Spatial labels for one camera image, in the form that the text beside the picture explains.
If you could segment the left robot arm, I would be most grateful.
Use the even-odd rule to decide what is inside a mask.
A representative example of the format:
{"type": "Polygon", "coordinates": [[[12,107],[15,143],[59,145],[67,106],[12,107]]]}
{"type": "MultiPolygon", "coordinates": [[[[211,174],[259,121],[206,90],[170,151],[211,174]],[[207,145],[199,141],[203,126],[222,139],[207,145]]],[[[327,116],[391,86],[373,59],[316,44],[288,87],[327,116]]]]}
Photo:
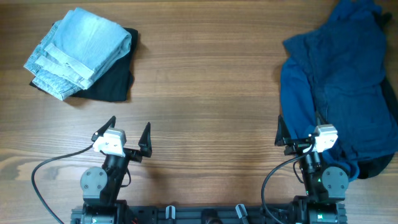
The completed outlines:
{"type": "Polygon", "coordinates": [[[137,223],[137,218],[125,200],[118,200],[125,175],[130,175],[128,165],[131,161],[141,162],[143,157],[152,156],[150,123],[147,123],[139,139],[139,149],[125,146],[124,130],[115,127],[116,117],[112,116],[93,135],[92,148],[105,155],[101,167],[87,169],[81,179],[83,190],[83,207],[80,212],[74,211],[71,223],[137,223]]]}

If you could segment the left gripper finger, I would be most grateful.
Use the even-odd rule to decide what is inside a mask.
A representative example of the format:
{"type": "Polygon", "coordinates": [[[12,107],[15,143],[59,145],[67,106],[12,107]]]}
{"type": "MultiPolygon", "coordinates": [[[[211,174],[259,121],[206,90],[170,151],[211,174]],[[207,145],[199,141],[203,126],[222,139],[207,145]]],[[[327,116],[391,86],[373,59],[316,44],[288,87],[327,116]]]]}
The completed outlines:
{"type": "Polygon", "coordinates": [[[150,122],[148,122],[145,126],[145,129],[141,135],[141,138],[138,142],[138,146],[140,147],[140,152],[143,157],[151,157],[152,156],[152,142],[150,139],[150,122]]]}
{"type": "Polygon", "coordinates": [[[112,116],[102,127],[100,127],[91,137],[92,141],[96,141],[99,137],[103,137],[103,134],[108,128],[114,128],[116,124],[116,117],[112,116]]]}

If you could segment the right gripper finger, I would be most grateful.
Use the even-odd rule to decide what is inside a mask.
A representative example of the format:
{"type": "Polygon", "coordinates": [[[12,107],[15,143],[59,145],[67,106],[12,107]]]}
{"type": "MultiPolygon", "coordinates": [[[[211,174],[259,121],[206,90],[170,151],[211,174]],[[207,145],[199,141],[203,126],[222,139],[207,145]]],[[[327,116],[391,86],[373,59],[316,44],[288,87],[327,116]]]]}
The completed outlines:
{"type": "Polygon", "coordinates": [[[315,121],[316,121],[317,126],[326,124],[325,119],[318,111],[315,112],[315,121]]]}
{"type": "Polygon", "coordinates": [[[277,132],[275,136],[275,146],[286,146],[291,143],[289,130],[286,126],[283,116],[278,116],[277,132]]]}

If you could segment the dark navy shorts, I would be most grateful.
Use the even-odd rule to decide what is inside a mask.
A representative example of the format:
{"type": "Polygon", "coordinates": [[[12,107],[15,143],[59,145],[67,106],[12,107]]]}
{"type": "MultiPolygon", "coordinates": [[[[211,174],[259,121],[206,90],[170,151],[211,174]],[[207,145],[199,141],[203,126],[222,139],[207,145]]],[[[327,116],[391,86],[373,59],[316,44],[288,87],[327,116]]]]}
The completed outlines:
{"type": "Polygon", "coordinates": [[[386,77],[386,36],[374,12],[381,14],[382,9],[373,1],[340,1],[318,29],[284,41],[289,58],[305,71],[311,72],[315,64],[344,68],[346,80],[341,84],[353,90],[363,104],[361,161],[397,151],[397,123],[381,89],[386,77]]]}

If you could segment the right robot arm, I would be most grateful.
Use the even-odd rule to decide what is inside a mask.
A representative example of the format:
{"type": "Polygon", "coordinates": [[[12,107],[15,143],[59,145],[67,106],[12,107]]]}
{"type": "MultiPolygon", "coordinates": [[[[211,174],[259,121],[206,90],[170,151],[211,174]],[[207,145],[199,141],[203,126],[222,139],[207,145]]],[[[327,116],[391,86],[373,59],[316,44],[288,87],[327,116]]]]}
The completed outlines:
{"type": "Polygon", "coordinates": [[[327,165],[322,154],[337,142],[338,132],[332,124],[321,124],[302,139],[292,139],[287,125],[278,117],[276,146],[284,146],[286,156],[295,156],[302,174],[306,195],[296,196],[287,206],[287,212],[278,213],[285,223],[344,224],[346,216],[345,193],[349,185],[347,173],[338,166],[327,165]]]}

